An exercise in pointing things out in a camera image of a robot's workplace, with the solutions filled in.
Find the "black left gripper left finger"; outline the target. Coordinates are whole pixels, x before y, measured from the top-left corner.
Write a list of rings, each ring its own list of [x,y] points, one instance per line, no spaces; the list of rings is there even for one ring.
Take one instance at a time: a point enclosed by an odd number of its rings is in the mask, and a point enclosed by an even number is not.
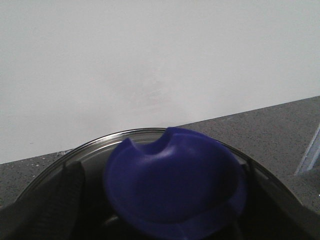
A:
[[[67,240],[75,226],[85,182],[79,163],[0,211],[2,240]]]

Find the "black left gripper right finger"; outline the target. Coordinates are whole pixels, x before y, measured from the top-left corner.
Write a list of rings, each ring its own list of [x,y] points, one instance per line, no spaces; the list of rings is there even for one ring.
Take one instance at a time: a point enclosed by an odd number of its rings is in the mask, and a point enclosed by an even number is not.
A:
[[[232,224],[235,240],[318,240],[320,215],[303,206],[260,165],[242,162],[248,183],[243,215]]]

